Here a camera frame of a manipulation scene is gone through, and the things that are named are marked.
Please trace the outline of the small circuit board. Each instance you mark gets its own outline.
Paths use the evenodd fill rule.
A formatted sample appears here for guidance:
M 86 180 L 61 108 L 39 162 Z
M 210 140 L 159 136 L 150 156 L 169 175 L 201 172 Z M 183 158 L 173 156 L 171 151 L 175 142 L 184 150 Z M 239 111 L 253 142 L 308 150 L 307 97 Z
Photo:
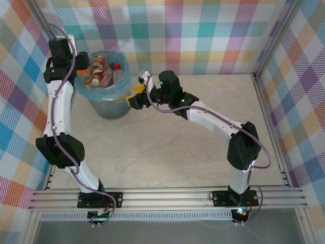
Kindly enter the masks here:
M 93 211 L 88 211 L 87 212 L 87 218 L 88 219 L 93 219 L 93 220 L 98 220 L 98 219 L 107 219 L 110 216 L 110 211 L 104 211 L 104 210 L 93 210 Z
M 235 217 L 244 217 L 249 214 L 249 209 L 247 208 L 236 208 L 232 209 L 232 216 Z

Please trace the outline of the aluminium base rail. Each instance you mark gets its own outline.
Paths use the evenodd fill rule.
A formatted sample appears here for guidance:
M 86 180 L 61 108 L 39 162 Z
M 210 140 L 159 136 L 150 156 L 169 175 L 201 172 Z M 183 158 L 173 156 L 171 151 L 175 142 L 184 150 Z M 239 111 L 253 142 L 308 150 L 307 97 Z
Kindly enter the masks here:
M 256 192 L 247 197 L 242 207 L 269 209 L 305 208 L 307 200 L 300 188 L 281 186 L 254 187 Z M 236 209 L 239 205 L 221 200 L 213 194 L 218 188 L 124 188 L 117 198 L 119 210 L 211 210 L 214 202 L 221 203 L 218 209 Z M 56 211 L 78 210 L 81 196 L 77 189 L 49 189 L 36 191 L 29 204 L 29 210 Z

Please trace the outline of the brown drink bottle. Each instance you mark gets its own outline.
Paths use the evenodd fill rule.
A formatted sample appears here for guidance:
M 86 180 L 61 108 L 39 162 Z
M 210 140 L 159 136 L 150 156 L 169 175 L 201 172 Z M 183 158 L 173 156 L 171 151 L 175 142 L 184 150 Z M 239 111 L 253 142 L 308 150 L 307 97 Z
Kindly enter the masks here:
M 91 84 L 93 86 L 98 86 L 101 79 L 103 78 L 103 73 L 105 69 L 106 60 L 103 56 L 98 55 L 94 58 L 92 67 L 90 70 L 91 74 Z

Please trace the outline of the aluminium frame post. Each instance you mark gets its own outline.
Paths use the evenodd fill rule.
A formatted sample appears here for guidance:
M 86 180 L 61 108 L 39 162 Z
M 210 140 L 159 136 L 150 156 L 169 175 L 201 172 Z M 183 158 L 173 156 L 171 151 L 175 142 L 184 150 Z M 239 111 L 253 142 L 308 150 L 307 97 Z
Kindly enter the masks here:
M 72 45 L 72 43 L 70 42 L 69 38 L 68 38 L 68 34 L 66 34 L 63 29 L 61 29 L 60 27 L 56 26 L 53 23 L 49 23 L 49 21 L 46 19 L 46 17 L 44 16 L 44 14 L 42 13 L 41 7 L 39 6 L 39 4 L 37 3 L 37 0 L 26 0 L 27 3 L 29 4 L 29 6 L 32 8 L 33 12 L 34 12 L 34 16 L 36 17 L 36 20 L 38 22 L 38 24 L 40 24 L 41 29 L 45 32 L 45 36 L 48 39 L 47 40 L 47 45 L 49 47 L 49 40 L 51 39 L 55 39 L 55 38 L 66 38 L 68 40 L 68 44 L 69 46 Z M 76 55 L 77 55 L 77 51 L 74 50 L 74 48 L 72 47 L 72 54 L 73 54 L 73 61 L 72 64 L 75 64 L 75 59 L 76 59 Z M 70 68 L 70 70 L 68 71 L 68 73 L 66 74 L 65 78 L 63 80 L 59 80 L 59 87 L 64 86 L 64 84 L 69 84 L 71 86 L 74 86 L 74 83 L 70 83 L 68 82 L 68 77 L 72 72 L 73 67 Z
M 290 23 L 292 22 L 303 1 L 304 0 L 288 0 L 284 4 L 284 7 L 278 16 L 277 21 L 275 22 L 268 40 L 262 52 L 260 53 L 257 63 L 253 69 L 252 77 L 255 80 L 261 77 L 262 73 L 266 69 L 272 55 L 276 51 L 277 46 L 284 37 Z

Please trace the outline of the blue plastic trash bin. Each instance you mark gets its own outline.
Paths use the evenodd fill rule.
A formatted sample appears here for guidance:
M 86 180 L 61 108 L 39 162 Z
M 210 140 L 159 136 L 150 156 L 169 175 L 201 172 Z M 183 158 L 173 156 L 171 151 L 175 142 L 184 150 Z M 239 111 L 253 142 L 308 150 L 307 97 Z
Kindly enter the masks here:
M 116 119 L 124 116 L 129 111 L 126 97 L 112 101 L 92 101 L 89 100 L 96 113 L 105 119 Z
M 112 101 L 127 97 L 131 86 L 131 74 L 129 62 L 125 54 L 115 50 L 101 50 L 89 54 L 89 71 L 91 70 L 93 60 L 96 56 L 101 55 L 105 58 L 105 69 L 103 78 L 98 86 L 93 86 L 91 83 L 86 84 L 82 78 L 77 75 L 75 79 L 75 89 L 83 97 L 92 101 Z M 113 76 L 108 74 L 110 63 L 119 63 L 124 69 L 124 75 L 117 82 L 114 82 Z

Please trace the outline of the aluminium side rail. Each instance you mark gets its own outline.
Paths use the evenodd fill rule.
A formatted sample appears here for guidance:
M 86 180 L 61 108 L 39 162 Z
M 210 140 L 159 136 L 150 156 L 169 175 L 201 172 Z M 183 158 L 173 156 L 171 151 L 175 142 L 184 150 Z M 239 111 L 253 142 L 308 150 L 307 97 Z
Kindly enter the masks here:
M 45 177 L 44 185 L 43 185 L 43 191 L 51 189 L 51 184 L 52 184 L 52 181 L 54 178 L 55 169 L 56 169 L 56 166 L 54 166 L 54 165 L 49 166 L 48 172 Z
M 264 98 L 262 88 L 259 84 L 259 80 L 254 73 L 251 74 L 251 79 L 252 79 L 254 89 L 256 91 L 257 99 L 258 99 L 259 105 L 261 107 L 261 111 L 262 111 L 262 114 L 263 114 L 263 117 L 265 120 L 265 124 L 266 124 L 267 130 L 268 130 L 268 134 L 269 134 L 269 137 L 271 140 L 273 153 L 275 155 L 274 162 L 277 163 L 277 165 L 278 165 L 283 184 L 289 188 L 292 188 L 293 187 L 292 181 L 291 181 L 290 175 L 288 173 L 280 145 L 276 138 L 275 128 L 273 126 L 271 116 L 269 115 L 266 99 Z

